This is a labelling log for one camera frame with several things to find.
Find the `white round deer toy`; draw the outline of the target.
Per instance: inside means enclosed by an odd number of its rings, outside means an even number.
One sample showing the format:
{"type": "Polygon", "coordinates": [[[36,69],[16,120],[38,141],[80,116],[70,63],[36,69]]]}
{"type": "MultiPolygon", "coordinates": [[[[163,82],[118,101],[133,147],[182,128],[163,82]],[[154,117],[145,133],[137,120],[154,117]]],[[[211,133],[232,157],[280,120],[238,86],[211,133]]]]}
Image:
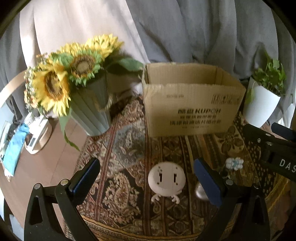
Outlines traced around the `white round deer toy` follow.
{"type": "Polygon", "coordinates": [[[161,197],[171,197],[172,202],[180,203],[178,197],[186,183],[184,169],[174,162],[160,162],[153,166],[148,174],[148,184],[154,192],[151,202],[161,197]]]}

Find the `silver egg-shaped object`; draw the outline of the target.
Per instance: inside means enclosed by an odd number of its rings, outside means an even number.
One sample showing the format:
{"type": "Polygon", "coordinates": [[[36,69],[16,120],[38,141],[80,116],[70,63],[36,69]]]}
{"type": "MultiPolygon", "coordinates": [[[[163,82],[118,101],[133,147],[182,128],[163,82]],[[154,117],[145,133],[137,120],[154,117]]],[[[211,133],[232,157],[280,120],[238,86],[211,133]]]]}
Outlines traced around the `silver egg-shaped object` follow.
{"type": "Polygon", "coordinates": [[[198,182],[195,186],[195,195],[198,199],[202,201],[209,201],[208,196],[200,182],[198,182]]]}

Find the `white box on floor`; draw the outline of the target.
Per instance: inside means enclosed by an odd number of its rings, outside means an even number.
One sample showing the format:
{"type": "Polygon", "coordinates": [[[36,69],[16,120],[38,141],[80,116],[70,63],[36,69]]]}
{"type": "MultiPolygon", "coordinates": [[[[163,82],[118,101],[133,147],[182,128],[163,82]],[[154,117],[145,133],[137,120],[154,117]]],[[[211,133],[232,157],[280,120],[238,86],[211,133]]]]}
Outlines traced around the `white box on floor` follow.
{"type": "Polygon", "coordinates": [[[52,134],[52,125],[44,116],[35,116],[29,113],[24,123],[29,127],[29,140],[25,143],[25,149],[34,155],[38,153],[46,145],[52,134]]]}

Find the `white plant pot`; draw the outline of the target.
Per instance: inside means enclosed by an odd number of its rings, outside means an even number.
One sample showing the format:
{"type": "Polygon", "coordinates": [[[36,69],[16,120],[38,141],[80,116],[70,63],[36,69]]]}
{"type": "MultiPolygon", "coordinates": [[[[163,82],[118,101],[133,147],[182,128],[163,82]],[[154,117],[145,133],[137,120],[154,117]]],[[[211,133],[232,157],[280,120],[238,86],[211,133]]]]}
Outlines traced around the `white plant pot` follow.
{"type": "Polygon", "coordinates": [[[249,124],[260,128],[274,112],[279,101],[280,96],[259,85],[250,77],[242,115],[249,124]]]}

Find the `green leafy plant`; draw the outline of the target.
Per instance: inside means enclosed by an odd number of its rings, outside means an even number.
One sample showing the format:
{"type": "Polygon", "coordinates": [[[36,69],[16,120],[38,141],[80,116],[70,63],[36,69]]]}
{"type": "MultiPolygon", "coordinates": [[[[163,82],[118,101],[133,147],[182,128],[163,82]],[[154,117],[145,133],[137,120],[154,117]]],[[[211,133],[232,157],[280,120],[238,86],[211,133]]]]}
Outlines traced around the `green leafy plant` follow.
{"type": "Polygon", "coordinates": [[[266,66],[264,69],[257,68],[250,77],[250,89],[247,90],[245,103],[250,104],[255,100],[255,84],[267,89],[276,96],[282,97],[285,94],[286,73],[281,61],[273,59],[265,52],[266,66]]]}

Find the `patterned round table cloth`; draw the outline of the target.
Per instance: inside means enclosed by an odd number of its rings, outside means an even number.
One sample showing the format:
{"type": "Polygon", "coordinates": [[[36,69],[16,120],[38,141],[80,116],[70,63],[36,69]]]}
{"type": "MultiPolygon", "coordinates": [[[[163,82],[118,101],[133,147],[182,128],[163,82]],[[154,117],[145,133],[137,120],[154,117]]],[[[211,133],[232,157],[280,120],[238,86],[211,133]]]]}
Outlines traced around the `patterned round table cloth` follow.
{"type": "Polygon", "coordinates": [[[99,240],[195,240],[217,208],[195,196],[193,162],[203,158],[220,171],[229,157],[241,157],[243,168],[230,174],[238,185],[259,184],[265,195],[271,236],[287,221],[290,181],[259,163],[260,149],[243,135],[246,121],[238,114],[226,133],[150,138],[146,134],[141,98],[115,107],[112,127],[87,138],[76,165],[81,170],[91,157],[100,173],[78,211],[99,240]],[[185,172],[180,203],[162,198],[152,203],[147,177],[161,161],[172,161],[185,172]]]}

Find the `small white blue figurine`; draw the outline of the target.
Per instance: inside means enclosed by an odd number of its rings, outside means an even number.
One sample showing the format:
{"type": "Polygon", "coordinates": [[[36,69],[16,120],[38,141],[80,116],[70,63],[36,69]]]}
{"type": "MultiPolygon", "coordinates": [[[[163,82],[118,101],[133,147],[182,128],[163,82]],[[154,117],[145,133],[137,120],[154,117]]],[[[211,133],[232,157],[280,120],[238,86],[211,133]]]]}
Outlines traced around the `small white blue figurine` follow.
{"type": "Polygon", "coordinates": [[[225,167],[228,170],[237,171],[237,170],[243,168],[243,163],[244,163],[244,160],[239,158],[239,157],[237,157],[237,158],[227,158],[226,161],[225,161],[225,167]]]}

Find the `brown cardboard box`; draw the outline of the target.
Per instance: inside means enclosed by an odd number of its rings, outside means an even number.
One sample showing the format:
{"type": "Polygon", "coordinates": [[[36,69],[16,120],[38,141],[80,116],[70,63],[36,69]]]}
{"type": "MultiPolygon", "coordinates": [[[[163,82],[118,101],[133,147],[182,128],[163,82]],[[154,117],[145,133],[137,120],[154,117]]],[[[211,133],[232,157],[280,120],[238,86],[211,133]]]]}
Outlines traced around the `brown cardboard box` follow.
{"type": "Polygon", "coordinates": [[[246,91],[222,68],[197,63],[147,64],[142,87],[150,137],[226,132],[246,91]]]}

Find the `grey ribbed flower vase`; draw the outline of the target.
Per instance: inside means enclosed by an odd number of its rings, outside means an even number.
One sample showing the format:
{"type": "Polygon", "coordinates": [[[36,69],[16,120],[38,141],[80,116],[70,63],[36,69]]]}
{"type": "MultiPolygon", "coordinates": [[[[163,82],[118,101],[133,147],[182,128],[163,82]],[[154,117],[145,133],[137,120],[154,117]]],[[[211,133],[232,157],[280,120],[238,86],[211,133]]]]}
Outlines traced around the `grey ribbed flower vase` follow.
{"type": "Polygon", "coordinates": [[[110,103],[107,76],[101,73],[71,92],[71,116],[88,136],[100,136],[111,127],[110,103]]]}

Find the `yellow sunflower bouquet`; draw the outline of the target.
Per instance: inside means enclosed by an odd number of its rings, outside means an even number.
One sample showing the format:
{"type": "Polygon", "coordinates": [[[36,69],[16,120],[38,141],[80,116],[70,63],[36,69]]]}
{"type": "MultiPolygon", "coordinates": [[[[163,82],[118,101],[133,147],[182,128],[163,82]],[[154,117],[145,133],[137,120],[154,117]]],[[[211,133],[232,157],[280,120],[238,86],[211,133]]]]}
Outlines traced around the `yellow sunflower bouquet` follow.
{"type": "MultiPolygon", "coordinates": [[[[137,77],[143,70],[144,65],[122,52],[122,46],[123,42],[118,37],[103,34],[89,38],[84,44],[67,43],[55,52],[36,56],[36,65],[28,67],[23,76],[27,110],[55,115],[65,142],[77,149],[65,130],[72,118],[71,92],[85,87],[86,83],[101,73],[106,73],[108,80],[110,75],[137,77]]],[[[116,102],[116,95],[109,91],[108,86],[107,90],[111,109],[116,102]]]]}

